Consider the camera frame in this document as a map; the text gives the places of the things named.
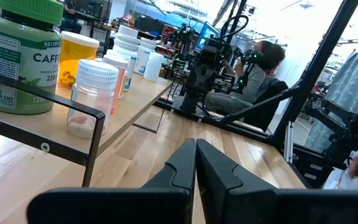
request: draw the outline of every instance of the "black metal bar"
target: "black metal bar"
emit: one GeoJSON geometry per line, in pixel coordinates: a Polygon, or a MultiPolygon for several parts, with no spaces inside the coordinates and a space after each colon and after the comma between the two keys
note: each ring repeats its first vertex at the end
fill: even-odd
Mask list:
{"type": "Polygon", "coordinates": [[[155,4],[155,2],[154,2],[153,0],[149,0],[149,2],[150,2],[154,7],[156,7],[164,16],[167,15],[164,11],[162,11],[162,10],[155,4]]]}
{"type": "MultiPolygon", "coordinates": [[[[236,16],[240,16],[242,14],[242,10],[246,6],[246,4],[247,4],[247,0],[241,0],[239,9],[237,10],[237,13],[236,13],[236,16]]],[[[234,31],[236,31],[236,28],[237,28],[237,25],[239,23],[239,20],[240,20],[240,18],[234,19],[233,24],[232,24],[232,26],[230,28],[230,33],[233,33],[234,31]]],[[[226,42],[228,44],[230,44],[232,39],[233,39],[233,35],[230,35],[229,37],[227,37],[226,42]]]]}
{"type": "Polygon", "coordinates": [[[89,32],[89,37],[93,38],[93,30],[94,30],[94,19],[92,20],[92,26],[91,26],[91,31],[89,32]]]}
{"type": "Polygon", "coordinates": [[[82,166],[85,165],[88,156],[84,152],[80,152],[37,134],[3,123],[2,121],[0,121],[0,135],[82,166]]]}
{"type": "Polygon", "coordinates": [[[328,58],[331,56],[336,44],[342,36],[344,29],[346,28],[349,20],[351,19],[353,12],[357,8],[358,0],[343,0],[339,10],[329,26],[327,33],[321,44],[319,45],[316,54],[311,60],[308,68],[303,72],[303,86],[302,91],[294,96],[289,103],[283,114],[283,118],[279,122],[276,131],[274,132],[275,142],[280,144],[283,142],[285,135],[285,127],[289,121],[294,122],[299,112],[302,109],[303,104],[307,100],[311,89],[316,83],[320,73],[323,71],[328,58]]]}
{"type": "Polygon", "coordinates": [[[157,129],[151,129],[151,128],[148,128],[146,126],[143,126],[141,124],[133,124],[134,126],[137,126],[138,128],[142,128],[144,130],[148,130],[148,131],[151,131],[153,133],[157,133],[158,132],[158,129],[160,128],[160,124],[161,124],[161,120],[162,120],[162,117],[164,116],[164,109],[162,109],[162,113],[161,113],[161,116],[160,116],[160,121],[158,122],[158,126],[157,126],[157,129]]]}
{"type": "Polygon", "coordinates": [[[213,119],[210,118],[204,118],[203,122],[206,124],[210,124],[212,126],[218,127],[220,129],[232,132],[232,133],[236,133],[239,134],[241,136],[244,136],[246,138],[251,138],[253,140],[262,142],[264,144],[268,144],[273,146],[272,141],[271,141],[271,137],[269,134],[266,133],[262,133],[260,131],[256,131],[252,128],[247,128],[244,126],[240,126],[234,123],[229,123],[229,124],[219,124],[218,122],[216,122],[213,119]]]}
{"type": "Polygon", "coordinates": [[[305,146],[301,146],[297,143],[294,143],[293,145],[293,153],[296,154],[297,156],[308,157],[310,158],[310,160],[317,161],[319,164],[324,164],[326,166],[336,167],[338,169],[343,169],[343,170],[346,169],[346,166],[343,162],[337,163],[334,161],[329,161],[321,152],[314,151],[305,146]]]}
{"type": "Polygon", "coordinates": [[[67,107],[67,108],[77,110],[77,111],[79,111],[81,113],[90,115],[90,116],[92,116],[92,117],[94,117],[96,119],[103,118],[103,117],[106,116],[102,111],[94,109],[94,108],[92,108],[90,106],[86,106],[86,105],[83,105],[81,103],[77,103],[75,101],[66,99],[66,98],[64,98],[62,96],[55,95],[55,94],[50,93],[48,91],[41,90],[40,88],[30,86],[28,84],[25,84],[25,83],[19,82],[17,80],[5,77],[3,75],[0,75],[0,83],[12,86],[14,88],[17,88],[18,90],[25,91],[26,93],[31,93],[31,94],[33,94],[35,96],[45,98],[46,100],[50,100],[50,101],[52,101],[54,103],[58,103],[59,105],[63,105],[65,107],[67,107]]]}
{"type": "Polygon", "coordinates": [[[347,130],[346,126],[336,121],[334,118],[328,116],[325,112],[319,109],[312,109],[306,112],[307,115],[316,118],[323,123],[327,128],[331,129],[335,133],[342,130],[347,130]]]}
{"type": "MultiPolygon", "coordinates": [[[[230,10],[229,17],[227,17],[228,20],[233,16],[234,9],[236,8],[237,3],[238,3],[238,0],[234,0],[233,7],[231,7],[231,10],[230,10]]],[[[221,35],[222,36],[226,35],[226,32],[227,32],[227,26],[222,28],[221,35]]]]}
{"type": "Polygon", "coordinates": [[[234,114],[229,114],[227,115],[225,118],[223,118],[222,120],[219,121],[219,123],[221,124],[227,124],[227,123],[231,123],[233,121],[236,121],[238,119],[241,119],[245,116],[247,116],[252,110],[256,110],[257,108],[260,108],[262,105],[267,104],[267,103],[274,103],[276,101],[282,101],[285,100],[289,97],[293,97],[294,95],[296,95],[298,92],[300,91],[300,86],[295,86],[294,88],[288,89],[283,91],[282,93],[275,95],[273,97],[270,97],[269,99],[266,99],[260,103],[257,103],[254,106],[250,106],[242,111],[236,112],[234,114]]]}
{"type": "Polygon", "coordinates": [[[311,189],[311,185],[308,183],[308,181],[303,177],[303,175],[298,171],[298,169],[291,163],[288,163],[288,165],[291,167],[294,174],[298,177],[298,179],[302,182],[302,184],[307,188],[311,189]]]}
{"type": "Polygon", "coordinates": [[[332,112],[336,116],[340,117],[340,119],[342,120],[342,122],[344,124],[350,124],[351,119],[357,116],[357,114],[352,113],[351,111],[343,108],[342,106],[338,105],[337,103],[334,103],[329,100],[323,100],[321,106],[323,108],[325,108],[325,110],[327,112],[332,112]]]}
{"type": "Polygon", "coordinates": [[[156,102],[154,102],[153,106],[156,106],[158,108],[165,109],[165,110],[171,110],[172,103],[173,102],[166,100],[164,98],[159,98],[156,102]]]}
{"type": "Polygon", "coordinates": [[[98,155],[99,143],[103,132],[104,120],[105,117],[101,118],[99,122],[96,121],[96,124],[94,126],[94,132],[91,141],[91,149],[89,150],[89,156],[86,161],[82,187],[89,187],[91,183],[94,161],[96,160],[96,156],[98,155]]]}

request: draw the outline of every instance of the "gray cloth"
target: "gray cloth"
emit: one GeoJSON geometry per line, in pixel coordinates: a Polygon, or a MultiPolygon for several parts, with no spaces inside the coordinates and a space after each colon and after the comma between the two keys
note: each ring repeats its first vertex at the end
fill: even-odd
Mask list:
{"type": "MultiPolygon", "coordinates": [[[[325,99],[331,100],[353,113],[358,113],[358,53],[352,54],[337,72],[325,99]]],[[[329,115],[336,121],[341,122],[341,119],[336,115],[332,113],[329,115]]],[[[321,152],[331,144],[328,137],[332,133],[325,125],[315,121],[305,146],[321,152]]]]}
{"type": "Polygon", "coordinates": [[[221,111],[236,113],[249,106],[252,106],[252,103],[246,101],[241,102],[235,97],[224,93],[208,93],[205,98],[206,109],[217,113],[221,111]]]}
{"type": "Polygon", "coordinates": [[[269,81],[271,81],[266,80],[265,82],[265,77],[265,71],[258,65],[255,65],[248,75],[248,83],[247,86],[244,87],[242,95],[238,93],[230,93],[230,95],[242,101],[248,101],[250,103],[255,102],[256,99],[264,93],[264,91],[262,92],[262,90],[260,90],[261,87],[267,89],[269,81]]]}
{"type": "MultiPolygon", "coordinates": [[[[258,97],[260,97],[267,91],[269,83],[274,80],[276,80],[276,78],[264,78],[262,85],[256,91],[255,96],[253,96],[253,98],[255,98],[255,101],[258,99],[258,97]]],[[[237,95],[235,95],[234,93],[231,93],[230,95],[224,93],[208,93],[205,98],[205,107],[207,110],[213,112],[225,111],[227,113],[236,113],[253,105],[249,101],[242,100],[241,96],[243,95],[240,95],[238,93],[236,94],[237,95]]]]}

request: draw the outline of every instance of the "monitor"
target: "monitor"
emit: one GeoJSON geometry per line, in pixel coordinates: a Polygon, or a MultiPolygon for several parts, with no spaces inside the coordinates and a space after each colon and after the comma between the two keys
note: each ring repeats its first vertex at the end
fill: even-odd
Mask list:
{"type": "Polygon", "coordinates": [[[215,29],[209,22],[205,22],[203,29],[200,32],[200,37],[197,41],[196,50],[201,50],[204,47],[204,42],[207,38],[210,38],[211,35],[217,36],[219,31],[215,29]]]}

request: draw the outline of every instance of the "pill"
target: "pill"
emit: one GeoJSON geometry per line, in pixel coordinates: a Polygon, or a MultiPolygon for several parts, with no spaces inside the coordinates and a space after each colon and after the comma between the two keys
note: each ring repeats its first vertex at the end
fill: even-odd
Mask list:
{"type": "Polygon", "coordinates": [[[93,128],[91,126],[74,122],[68,124],[68,131],[80,138],[90,139],[93,135],[93,128]]]}
{"type": "Polygon", "coordinates": [[[62,81],[60,82],[60,84],[62,84],[63,86],[68,86],[68,81],[62,80],[62,81]]]}
{"type": "Polygon", "coordinates": [[[71,79],[71,80],[75,80],[75,77],[72,76],[72,75],[70,75],[70,74],[68,74],[67,78],[69,78],[69,79],[71,79]]]}
{"type": "Polygon", "coordinates": [[[87,117],[86,116],[79,116],[72,118],[69,123],[77,123],[77,124],[85,124],[87,117]]]}

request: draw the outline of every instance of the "table leg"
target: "table leg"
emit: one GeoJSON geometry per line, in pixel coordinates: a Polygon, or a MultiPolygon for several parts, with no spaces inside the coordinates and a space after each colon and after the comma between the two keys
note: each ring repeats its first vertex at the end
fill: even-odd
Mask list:
{"type": "Polygon", "coordinates": [[[107,54],[107,50],[109,49],[110,34],[111,34],[111,30],[106,29],[106,36],[105,36],[105,38],[104,38],[104,50],[103,50],[103,55],[107,54]]]}
{"type": "Polygon", "coordinates": [[[160,124],[161,124],[161,120],[162,120],[162,117],[164,116],[164,109],[162,110],[162,113],[161,113],[161,116],[160,116],[160,121],[158,122],[158,126],[157,126],[157,129],[151,129],[151,128],[148,128],[146,126],[143,126],[141,124],[134,124],[134,126],[137,126],[139,128],[142,128],[144,130],[148,130],[148,131],[151,131],[153,133],[157,133],[158,132],[158,129],[160,128],[160,124]]]}
{"type": "Polygon", "coordinates": [[[91,38],[93,38],[93,29],[94,29],[94,20],[92,20],[91,33],[89,34],[89,37],[91,38]]]}
{"type": "MultiPolygon", "coordinates": [[[[173,87],[173,84],[171,84],[171,87],[169,88],[167,100],[165,101],[165,106],[167,105],[168,100],[169,100],[169,96],[171,95],[172,87],[173,87]]],[[[162,117],[164,116],[164,111],[165,111],[165,110],[162,109],[160,121],[158,122],[158,126],[157,126],[157,129],[156,129],[156,130],[151,129],[151,128],[148,128],[148,127],[145,127],[145,126],[143,126],[143,125],[141,125],[141,124],[133,124],[133,125],[134,125],[134,126],[137,126],[137,127],[139,127],[139,128],[142,128],[142,129],[144,129],[144,130],[148,130],[148,131],[151,131],[151,132],[153,132],[153,133],[157,133],[157,132],[158,132],[158,129],[160,128],[160,124],[161,124],[162,117]]]]}

